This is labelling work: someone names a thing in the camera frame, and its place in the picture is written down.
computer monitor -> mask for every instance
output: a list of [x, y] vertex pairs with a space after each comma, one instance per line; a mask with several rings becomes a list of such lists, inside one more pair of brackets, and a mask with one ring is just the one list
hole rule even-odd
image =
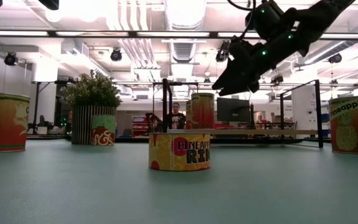
[[218, 121], [251, 122], [249, 100], [217, 99]]

black shirt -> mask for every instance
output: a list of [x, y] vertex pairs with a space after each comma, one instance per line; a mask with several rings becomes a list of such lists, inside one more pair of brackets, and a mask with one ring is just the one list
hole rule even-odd
[[183, 113], [168, 115], [168, 122], [170, 129], [184, 129], [186, 116]]

floor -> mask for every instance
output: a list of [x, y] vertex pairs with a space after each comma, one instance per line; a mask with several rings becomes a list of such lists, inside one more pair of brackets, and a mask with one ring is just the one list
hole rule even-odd
[[164, 172], [146, 144], [29, 141], [0, 153], [0, 223], [358, 223], [358, 155], [214, 146], [211, 160]]

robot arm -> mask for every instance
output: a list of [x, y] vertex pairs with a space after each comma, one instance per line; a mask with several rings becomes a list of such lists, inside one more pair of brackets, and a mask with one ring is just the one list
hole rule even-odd
[[265, 44], [252, 45], [234, 36], [228, 51], [234, 60], [228, 59], [227, 68], [212, 86], [219, 95], [259, 90], [260, 76], [295, 52], [307, 55], [311, 43], [316, 42], [335, 19], [355, 0], [320, 0], [309, 9], [290, 8], [283, 12], [274, 0], [255, 8], [251, 26]]

striped planter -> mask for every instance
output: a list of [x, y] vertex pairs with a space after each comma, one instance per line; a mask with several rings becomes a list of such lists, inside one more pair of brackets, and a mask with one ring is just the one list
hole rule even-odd
[[71, 132], [72, 144], [91, 144], [93, 115], [115, 115], [116, 108], [108, 106], [74, 106], [73, 129]]

